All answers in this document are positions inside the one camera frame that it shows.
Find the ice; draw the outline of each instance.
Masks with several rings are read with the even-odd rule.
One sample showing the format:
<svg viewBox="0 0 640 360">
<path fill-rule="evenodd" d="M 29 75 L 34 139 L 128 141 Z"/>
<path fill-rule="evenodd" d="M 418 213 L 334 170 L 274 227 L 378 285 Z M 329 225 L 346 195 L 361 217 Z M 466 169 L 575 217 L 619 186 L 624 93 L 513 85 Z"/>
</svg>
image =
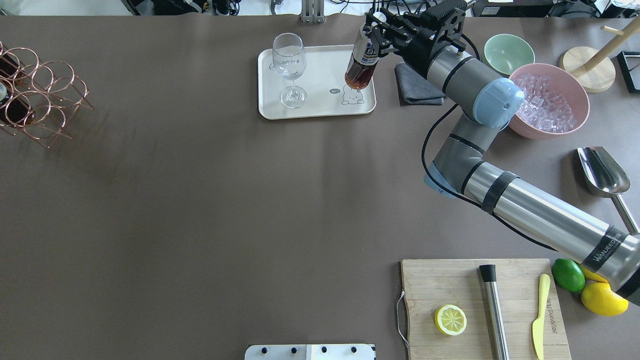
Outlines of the ice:
<svg viewBox="0 0 640 360">
<path fill-rule="evenodd" d="M 571 106 L 553 90 L 549 90 L 550 76 L 524 74 L 513 82 L 522 89 L 525 101 L 518 116 L 529 125 L 548 133 L 566 133 L 577 126 Z"/>
</svg>

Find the blue joint cap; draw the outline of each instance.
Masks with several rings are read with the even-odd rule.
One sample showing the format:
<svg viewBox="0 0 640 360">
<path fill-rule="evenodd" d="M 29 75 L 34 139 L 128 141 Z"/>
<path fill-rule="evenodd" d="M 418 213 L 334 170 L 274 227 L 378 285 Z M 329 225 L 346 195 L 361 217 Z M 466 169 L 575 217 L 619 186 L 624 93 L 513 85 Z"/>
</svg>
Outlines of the blue joint cap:
<svg viewBox="0 0 640 360">
<path fill-rule="evenodd" d="M 442 184 L 442 186 L 446 187 L 447 189 L 451 190 L 454 193 L 458 193 L 445 179 L 444 176 L 442 176 L 442 174 L 440 173 L 440 171 L 436 168 L 436 165 L 434 163 L 431 163 L 428 167 L 429 169 L 429 174 L 431 174 L 431 176 L 433 176 L 433 179 L 435 179 L 436 181 L 438 181 L 440 184 Z M 434 189 L 435 191 L 441 193 L 442 195 L 445 195 L 446 197 L 450 198 L 450 199 L 455 199 L 456 197 L 451 195 L 450 193 L 444 191 L 441 187 L 439 187 L 436 183 L 434 183 L 431 178 L 429 178 L 429 175 L 424 174 L 424 183 L 427 184 L 427 186 L 429 186 L 430 188 Z"/>
<path fill-rule="evenodd" d="M 524 92 L 513 81 L 498 78 L 488 83 L 474 102 L 474 119 L 491 129 L 506 127 L 524 101 Z"/>
</svg>

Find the cartoon bear drawing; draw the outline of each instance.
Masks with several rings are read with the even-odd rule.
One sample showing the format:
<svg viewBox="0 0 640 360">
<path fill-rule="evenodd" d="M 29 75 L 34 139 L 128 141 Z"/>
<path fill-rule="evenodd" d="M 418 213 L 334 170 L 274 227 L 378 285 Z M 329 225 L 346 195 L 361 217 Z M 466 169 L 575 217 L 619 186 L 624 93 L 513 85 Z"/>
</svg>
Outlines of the cartoon bear drawing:
<svg viewBox="0 0 640 360">
<path fill-rule="evenodd" d="M 349 85 L 342 88 L 342 105 L 364 104 L 362 92 L 353 90 Z"/>
</svg>

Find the yellow knife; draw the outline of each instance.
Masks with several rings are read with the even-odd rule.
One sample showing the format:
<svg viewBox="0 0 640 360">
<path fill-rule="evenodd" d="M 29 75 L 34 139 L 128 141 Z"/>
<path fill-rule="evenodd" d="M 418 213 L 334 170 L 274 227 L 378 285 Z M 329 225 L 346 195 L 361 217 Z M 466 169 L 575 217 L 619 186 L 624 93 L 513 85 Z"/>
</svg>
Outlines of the yellow knife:
<svg viewBox="0 0 640 360">
<path fill-rule="evenodd" d="M 549 296 L 551 278 L 547 274 L 540 275 L 540 287 L 538 288 L 538 318 L 533 320 L 531 331 L 533 334 L 533 347 L 536 349 L 538 359 L 544 360 L 545 351 L 542 347 L 542 338 L 545 330 L 545 308 Z"/>
</svg>

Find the cutting board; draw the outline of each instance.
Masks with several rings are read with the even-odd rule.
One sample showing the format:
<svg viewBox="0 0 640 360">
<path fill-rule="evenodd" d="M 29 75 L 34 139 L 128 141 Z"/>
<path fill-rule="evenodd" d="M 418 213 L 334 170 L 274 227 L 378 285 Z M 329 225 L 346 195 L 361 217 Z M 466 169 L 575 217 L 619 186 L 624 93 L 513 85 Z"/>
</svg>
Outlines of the cutting board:
<svg viewBox="0 0 640 360">
<path fill-rule="evenodd" d="M 511 360 L 535 360 L 531 323 L 538 316 L 540 274 L 551 274 L 549 259 L 405 259 L 402 277 L 408 319 L 409 360 L 493 360 L 491 318 L 479 265 L 495 264 L 500 307 Z M 545 360 L 570 360 L 556 284 L 545 313 Z M 467 329 L 442 334 L 433 319 L 445 304 L 462 308 Z"/>
</svg>

